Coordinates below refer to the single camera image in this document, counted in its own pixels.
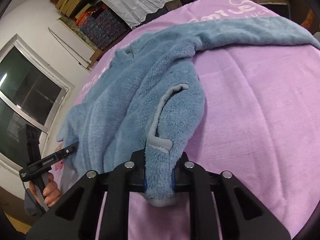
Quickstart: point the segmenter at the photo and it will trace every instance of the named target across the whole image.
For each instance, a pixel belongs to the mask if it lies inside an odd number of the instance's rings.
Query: pink bedsheet
[[[133,30],[96,65],[76,104],[114,51],[146,31],[190,21],[276,16],[248,0],[198,0]],[[320,52],[310,45],[228,46],[193,59],[205,114],[185,149],[207,171],[233,172],[295,236],[320,198]],[[130,196],[129,239],[189,239],[188,200],[156,208]]]

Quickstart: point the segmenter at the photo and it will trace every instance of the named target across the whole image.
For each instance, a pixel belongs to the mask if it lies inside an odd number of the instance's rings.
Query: purple fabric
[[[189,21],[275,13],[248,0],[198,0],[133,30],[96,65],[76,104],[108,68],[116,48],[145,31]],[[228,46],[196,54],[205,114],[185,149],[207,171],[233,172],[295,236],[320,197],[320,52]],[[130,195],[129,239],[189,239],[187,198],[156,208]]]

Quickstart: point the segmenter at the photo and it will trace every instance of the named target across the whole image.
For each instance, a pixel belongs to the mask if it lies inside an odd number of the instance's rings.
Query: pink blanket
[[[133,30],[96,65],[76,104],[108,68],[117,48],[146,31],[190,21],[276,16],[248,0],[198,0]],[[228,46],[196,54],[205,114],[189,158],[207,171],[233,172],[295,236],[320,197],[320,52],[296,47]],[[156,208],[132,193],[129,239],[189,239],[187,198]]]

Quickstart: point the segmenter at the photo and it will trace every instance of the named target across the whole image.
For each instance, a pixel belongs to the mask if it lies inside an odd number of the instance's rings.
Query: human hand
[[[48,172],[47,176],[49,183],[43,191],[43,196],[45,197],[44,203],[46,203],[48,207],[52,207],[61,198],[61,191],[58,189],[57,183],[53,181],[53,174]],[[38,203],[40,203],[39,197],[36,193],[36,187],[31,181],[29,182],[29,189]]]

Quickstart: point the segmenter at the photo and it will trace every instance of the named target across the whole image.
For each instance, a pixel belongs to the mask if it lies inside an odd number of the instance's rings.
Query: window frame
[[[72,84],[69,83],[65,78],[63,78],[58,72],[56,72],[48,63],[46,63],[36,52],[34,52],[17,34],[14,35],[1,49],[0,49],[0,63],[15,47],[33,66],[35,66],[43,75],[49,78],[53,83],[61,88],[57,99],[55,100],[49,115],[46,119],[44,125],[37,122],[31,116],[23,112],[18,108],[9,98],[7,98],[4,93],[0,91],[0,99],[2,99],[15,113],[21,116],[23,119],[27,120],[29,123],[39,128],[42,132],[40,134],[40,151],[42,152],[46,146],[48,135],[53,124],[55,116],[57,116],[64,100],[68,97],[69,93],[72,91]],[[8,157],[0,152],[0,160],[5,164],[9,165],[16,171],[20,170],[22,167],[16,164],[14,161],[10,160]]]

